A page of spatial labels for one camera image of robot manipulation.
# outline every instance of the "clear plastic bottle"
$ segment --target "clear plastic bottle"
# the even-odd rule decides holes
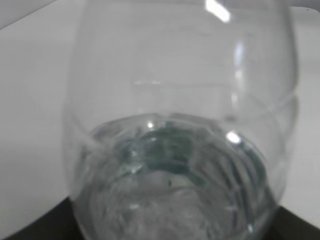
[[[298,101],[284,0],[89,0],[64,162],[88,240],[259,240]]]

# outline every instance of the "water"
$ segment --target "water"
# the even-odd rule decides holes
[[[211,120],[146,114],[91,137],[71,194],[90,240],[256,240],[277,208],[261,154]]]

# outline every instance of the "dark surface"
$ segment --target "dark surface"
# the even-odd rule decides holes
[[[5,240],[84,240],[68,199]],[[320,240],[320,230],[281,207],[263,240]]]

